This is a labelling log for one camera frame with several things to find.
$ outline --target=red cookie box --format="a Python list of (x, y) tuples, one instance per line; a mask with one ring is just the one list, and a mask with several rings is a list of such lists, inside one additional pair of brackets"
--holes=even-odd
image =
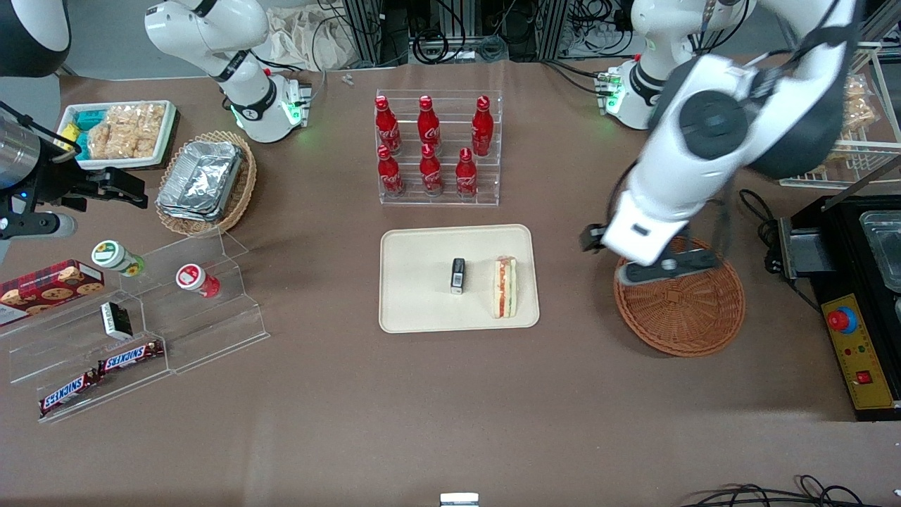
[(0, 286), (0, 327), (104, 289), (104, 275), (69, 259)]

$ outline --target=coca-cola bottle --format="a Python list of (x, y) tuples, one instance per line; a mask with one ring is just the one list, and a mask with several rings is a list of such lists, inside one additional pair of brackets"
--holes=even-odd
[(397, 118), (388, 107), (388, 99), (384, 95), (376, 97), (376, 128), (378, 139), (388, 147), (392, 153), (400, 151), (400, 129)]
[(400, 177), (397, 161), (391, 156), (391, 150), (382, 144), (378, 147), (378, 176), (385, 188), (385, 195), (399, 198), (404, 195), (404, 181)]
[(430, 144), (435, 153), (441, 153), (441, 123), (432, 111), (432, 98), (427, 95), (419, 97), (419, 119), (416, 120), (416, 125), (419, 127), (419, 140), (423, 144)]
[(476, 115), (472, 117), (472, 151), (477, 157), (485, 157), (491, 149), (491, 135), (495, 131), (495, 120), (491, 117), (491, 100), (487, 95), (476, 101)]
[(460, 149), (460, 161), (457, 162), (457, 195), (462, 198), (476, 196), (476, 163), (472, 161), (469, 148)]
[(423, 159), (419, 161), (419, 171), (423, 174), (425, 195), (437, 198), (444, 191), (441, 181), (441, 163), (435, 158), (435, 148), (431, 144), (423, 144)]

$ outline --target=beige tray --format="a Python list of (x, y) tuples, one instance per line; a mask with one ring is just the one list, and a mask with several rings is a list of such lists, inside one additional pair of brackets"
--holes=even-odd
[[(494, 262), (516, 258), (518, 308), (494, 318)], [(466, 260), (463, 293), (451, 294), (451, 264)], [(387, 333), (531, 327), (538, 322), (532, 233), (526, 226), (399, 229), (382, 236), (378, 324)]]

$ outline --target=snickers logo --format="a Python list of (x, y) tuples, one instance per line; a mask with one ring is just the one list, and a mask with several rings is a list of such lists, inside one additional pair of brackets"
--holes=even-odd
[(53, 405), (65, 400), (69, 396), (75, 394), (81, 388), (85, 387), (85, 376), (81, 375), (74, 381), (67, 383), (61, 388), (57, 389), (53, 394), (44, 398), (43, 409), (47, 410)]
[(144, 350), (147, 348), (146, 345), (139, 346), (133, 350), (128, 352), (123, 352), (119, 355), (114, 355), (110, 357), (106, 361), (104, 361), (104, 370), (112, 370), (113, 368), (119, 368), (125, 366), (126, 364), (140, 359), (144, 356)]

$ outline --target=brown tabletop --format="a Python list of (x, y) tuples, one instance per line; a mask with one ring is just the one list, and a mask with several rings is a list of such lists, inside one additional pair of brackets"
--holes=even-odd
[[(605, 68), (597, 63), (596, 69)], [(486, 506), (677, 505), (728, 483), (794, 490), (793, 475), (892, 503), (901, 427), (852, 422), (824, 323), (762, 268), (757, 220), (735, 208), (730, 260), (748, 297), (722, 353), (669, 358), (616, 310), (611, 253), (578, 249), (645, 139), (538, 64), (354, 71), (329, 77), (310, 125), (252, 143), (259, 180), (232, 232), (272, 337), (58, 424), (35, 391), (0, 382), (0, 503), (434, 505), (475, 491)], [(318, 77), (310, 78), (314, 87)], [(175, 143), (237, 130), (208, 78), (63, 78), (63, 104), (168, 99)], [(497, 209), (386, 208), (372, 142), (377, 88), (504, 90)], [(159, 172), (138, 173), (156, 197)], [(818, 196), (747, 171), (779, 215)], [(135, 252), (177, 240), (156, 214), (89, 203), (76, 235), (21, 241), (0, 279), (112, 237)], [(714, 210), (696, 220), (709, 237)], [(532, 230), (534, 327), (389, 335), (378, 326), (379, 238), (390, 229), (518, 223)], [(0, 361), (0, 378), (8, 374)]]

